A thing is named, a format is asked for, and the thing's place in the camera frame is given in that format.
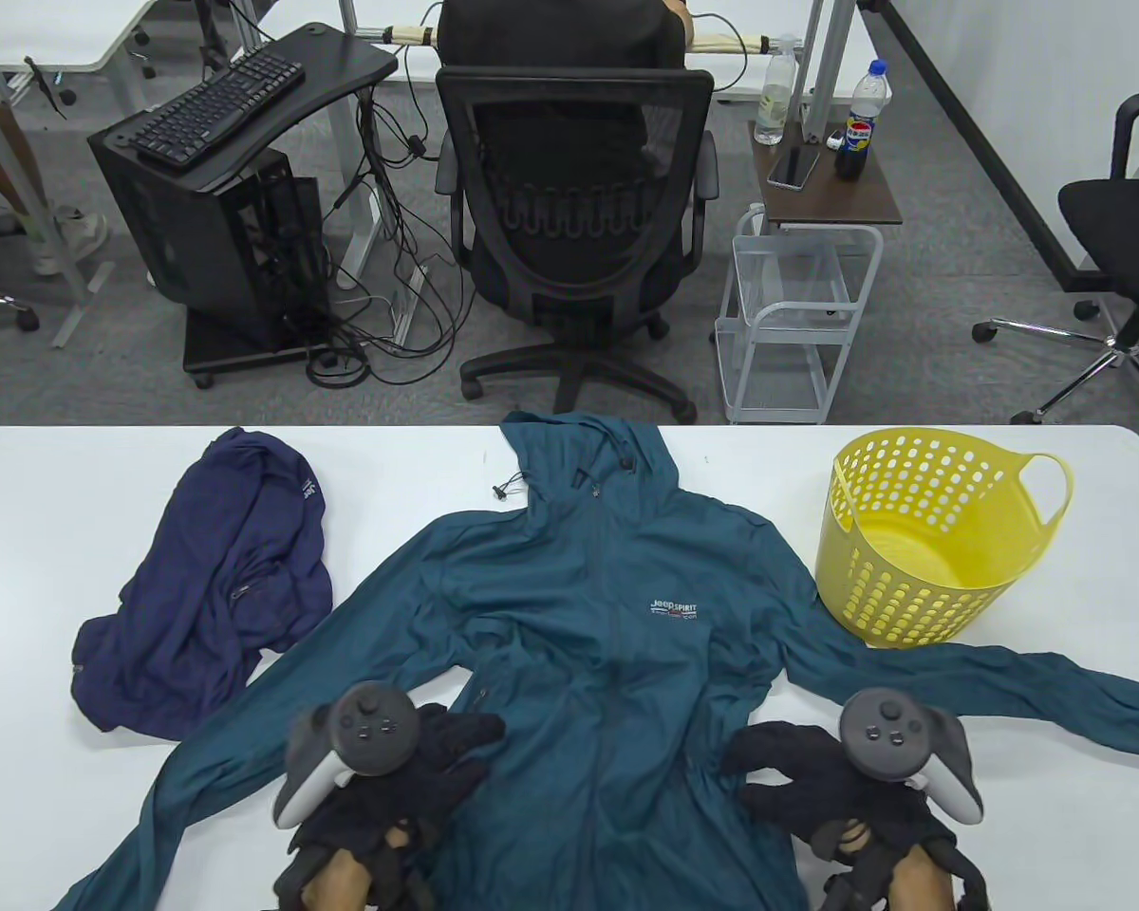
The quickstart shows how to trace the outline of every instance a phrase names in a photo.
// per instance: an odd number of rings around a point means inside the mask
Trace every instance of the navy blue jacket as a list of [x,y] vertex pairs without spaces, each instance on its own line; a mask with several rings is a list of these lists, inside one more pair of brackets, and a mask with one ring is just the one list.
[[326,500],[300,452],[228,429],[187,469],[122,606],[80,626],[71,695],[103,732],[180,740],[333,610]]
[[506,738],[431,856],[443,911],[804,911],[788,834],[719,773],[786,668],[837,703],[902,687],[1139,754],[1138,682],[1062,655],[866,647],[769,520],[679,489],[657,428],[558,413],[503,433],[526,508],[443,516],[384,560],[172,752],[139,828],[60,911],[151,911],[186,826],[278,778],[301,711],[452,664],[474,674],[457,708],[497,712]]

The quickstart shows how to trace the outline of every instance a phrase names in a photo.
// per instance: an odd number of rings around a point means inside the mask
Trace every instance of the mesh chair back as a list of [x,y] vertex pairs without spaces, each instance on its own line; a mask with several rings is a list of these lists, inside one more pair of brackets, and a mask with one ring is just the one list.
[[669,248],[682,260],[713,77],[444,66],[435,83],[508,312],[606,305],[613,325],[636,325],[648,274]]

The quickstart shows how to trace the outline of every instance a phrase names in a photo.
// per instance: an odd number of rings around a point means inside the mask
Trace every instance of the computer tower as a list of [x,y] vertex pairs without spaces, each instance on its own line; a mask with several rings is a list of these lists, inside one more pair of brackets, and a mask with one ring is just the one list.
[[314,179],[294,178],[287,156],[267,148],[195,191],[105,143],[92,148],[158,292],[256,351],[309,342],[302,334],[329,310]]

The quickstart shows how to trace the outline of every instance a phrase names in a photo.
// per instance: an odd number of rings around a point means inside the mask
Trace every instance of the pepsi bottle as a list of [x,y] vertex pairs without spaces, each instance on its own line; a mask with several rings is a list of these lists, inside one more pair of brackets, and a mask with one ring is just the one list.
[[878,114],[886,108],[886,97],[891,87],[886,83],[886,61],[874,60],[869,73],[857,83],[852,92],[852,108],[847,112],[844,138],[835,156],[835,174],[841,180],[855,180],[865,170],[869,157],[869,141],[874,138]]

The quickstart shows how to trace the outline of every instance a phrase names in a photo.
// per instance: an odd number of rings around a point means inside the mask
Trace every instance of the sneaker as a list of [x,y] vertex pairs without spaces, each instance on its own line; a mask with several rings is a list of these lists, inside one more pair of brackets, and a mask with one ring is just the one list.
[[[110,235],[105,215],[83,215],[77,208],[56,208],[54,223],[58,225],[63,243],[67,244],[71,256],[76,262],[95,253]],[[50,253],[49,244],[34,239],[28,243],[34,257],[34,273],[40,277],[57,277],[63,269],[54,253]]]

